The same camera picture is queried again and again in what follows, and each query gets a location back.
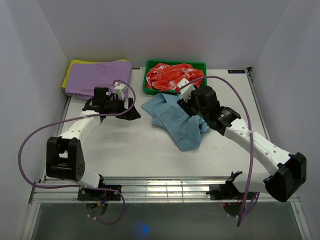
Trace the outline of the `light blue trousers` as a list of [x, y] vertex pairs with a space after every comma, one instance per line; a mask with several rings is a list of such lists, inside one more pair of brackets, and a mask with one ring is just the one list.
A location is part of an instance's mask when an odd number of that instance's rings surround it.
[[198, 115], [189, 116], [179, 105], [180, 95], [158, 93], [141, 105], [152, 117], [152, 124], [167, 130], [183, 152], [197, 149], [211, 129]]

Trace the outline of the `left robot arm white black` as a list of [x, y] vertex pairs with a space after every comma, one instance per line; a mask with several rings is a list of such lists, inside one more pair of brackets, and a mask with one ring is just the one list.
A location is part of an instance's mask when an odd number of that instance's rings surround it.
[[114, 88], [95, 87], [93, 97], [87, 100], [79, 118], [58, 137], [50, 137], [46, 143], [46, 175], [70, 180], [83, 187], [100, 200], [106, 195], [102, 177], [86, 168], [82, 144], [106, 117], [133, 121], [141, 118], [135, 108], [135, 97], [125, 98], [129, 86], [115, 82]]

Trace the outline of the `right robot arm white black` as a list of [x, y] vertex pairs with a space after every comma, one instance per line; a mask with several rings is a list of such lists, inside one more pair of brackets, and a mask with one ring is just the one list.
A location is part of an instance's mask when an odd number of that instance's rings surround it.
[[221, 106], [210, 86], [181, 87], [179, 106], [189, 115], [198, 115], [222, 136], [237, 143], [258, 160], [267, 174], [256, 174], [249, 185], [250, 192], [268, 193], [279, 202], [286, 202], [307, 179], [307, 159], [277, 147], [257, 132], [249, 122], [230, 107]]

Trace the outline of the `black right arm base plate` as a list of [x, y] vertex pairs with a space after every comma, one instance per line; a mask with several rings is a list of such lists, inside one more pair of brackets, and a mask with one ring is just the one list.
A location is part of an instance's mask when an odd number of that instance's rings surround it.
[[223, 183], [209, 185], [211, 200], [237, 200], [243, 199], [247, 185], [247, 177], [242, 171], [232, 172]]

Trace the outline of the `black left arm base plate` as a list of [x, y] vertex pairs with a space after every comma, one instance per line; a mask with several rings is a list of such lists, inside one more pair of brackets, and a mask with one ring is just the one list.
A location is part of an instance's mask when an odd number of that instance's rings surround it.
[[92, 190], [88, 188], [82, 187], [78, 191], [77, 195], [78, 201], [120, 201], [121, 197], [118, 193], [113, 191], [106, 191], [106, 190]]

